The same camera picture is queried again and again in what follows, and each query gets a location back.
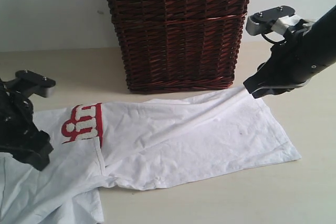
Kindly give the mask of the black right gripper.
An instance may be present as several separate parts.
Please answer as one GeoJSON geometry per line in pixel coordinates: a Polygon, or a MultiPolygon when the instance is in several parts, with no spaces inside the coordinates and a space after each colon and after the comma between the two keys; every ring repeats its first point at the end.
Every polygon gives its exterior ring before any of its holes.
{"type": "Polygon", "coordinates": [[[271,56],[243,85],[255,99],[280,95],[307,84],[328,67],[328,29],[298,32],[293,40],[274,44],[271,56]]]}

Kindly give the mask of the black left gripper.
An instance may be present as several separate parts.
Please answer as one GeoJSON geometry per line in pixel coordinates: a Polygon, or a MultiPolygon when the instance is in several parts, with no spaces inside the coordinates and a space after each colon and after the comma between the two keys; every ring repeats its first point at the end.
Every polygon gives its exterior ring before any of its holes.
{"type": "Polygon", "coordinates": [[[34,106],[29,98],[10,90],[1,81],[1,152],[31,165],[38,171],[50,163],[54,150],[48,133],[33,122],[34,106]]]}

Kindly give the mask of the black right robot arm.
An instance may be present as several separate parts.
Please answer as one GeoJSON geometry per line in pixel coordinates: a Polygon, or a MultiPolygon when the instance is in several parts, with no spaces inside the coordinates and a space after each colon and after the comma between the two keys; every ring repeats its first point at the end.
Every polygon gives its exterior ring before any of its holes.
{"type": "Polygon", "coordinates": [[[272,44],[270,58],[243,83],[255,99],[301,88],[335,63],[335,8],[309,21],[292,7],[274,7],[249,16],[246,31],[272,44]]]}

